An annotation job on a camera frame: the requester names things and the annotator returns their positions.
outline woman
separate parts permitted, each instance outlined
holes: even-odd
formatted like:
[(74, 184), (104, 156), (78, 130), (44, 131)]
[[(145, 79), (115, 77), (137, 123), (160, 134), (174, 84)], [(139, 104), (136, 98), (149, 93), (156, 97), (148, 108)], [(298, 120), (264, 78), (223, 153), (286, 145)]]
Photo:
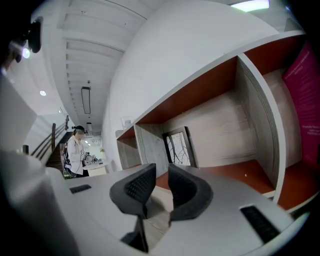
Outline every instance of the woman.
[(76, 178), (89, 176), (88, 171), (83, 169), (83, 166), (85, 166), (83, 164), (85, 151), (81, 140), (85, 138), (85, 133), (85, 128), (79, 125), (75, 128), (73, 135), (68, 141), (67, 151), (71, 164), (70, 170), (73, 172), (73, 175), (76, 175)]

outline framed picture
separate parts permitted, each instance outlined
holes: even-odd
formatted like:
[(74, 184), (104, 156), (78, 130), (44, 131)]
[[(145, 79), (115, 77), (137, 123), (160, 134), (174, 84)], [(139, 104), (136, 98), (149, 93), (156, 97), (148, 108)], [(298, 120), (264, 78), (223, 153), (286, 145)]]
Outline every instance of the framed picture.
[(169, 163), (196, 167), (187, 127), (182, 127), (163, 135)]

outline pink sign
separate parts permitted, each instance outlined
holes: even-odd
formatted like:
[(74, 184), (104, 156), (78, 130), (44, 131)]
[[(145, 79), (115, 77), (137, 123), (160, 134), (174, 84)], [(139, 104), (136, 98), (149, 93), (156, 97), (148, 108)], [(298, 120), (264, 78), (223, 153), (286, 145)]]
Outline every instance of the pink sign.
[(320, 145), (320, 66), (308, 43), (282, 78), (299, 119), (302, 159), (316, 165)]

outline black hair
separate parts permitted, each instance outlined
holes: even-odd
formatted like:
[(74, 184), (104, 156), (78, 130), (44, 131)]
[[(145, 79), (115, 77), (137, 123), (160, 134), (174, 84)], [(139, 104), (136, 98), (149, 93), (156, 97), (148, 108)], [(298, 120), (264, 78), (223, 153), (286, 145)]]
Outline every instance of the black hair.
[(75, 130), (73, 131), (72, 135), (76, 135), (77, 131), (83, 131), (84, 133), (86, 133), (85, 128), (81, 125), (75, 127)]

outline staircase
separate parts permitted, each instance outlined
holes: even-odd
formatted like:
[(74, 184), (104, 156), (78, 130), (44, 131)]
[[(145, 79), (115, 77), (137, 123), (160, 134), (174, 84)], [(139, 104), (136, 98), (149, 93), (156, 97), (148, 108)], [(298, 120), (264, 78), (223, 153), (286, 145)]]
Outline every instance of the staircase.
[(67, 132), (63, 138), (59, 141), (58, 145), (55, 147), (54, 151), (50, 155), (48, 161), (46, 162), (47, 167), (52, 167), (60, 170), (60, 172), (64, 173), (63, 166), (61, 163), (61, 153), (60, 153), (60, 144), (65, 144), (68, 142), (70, 137), (72, 136), (72, 131)]

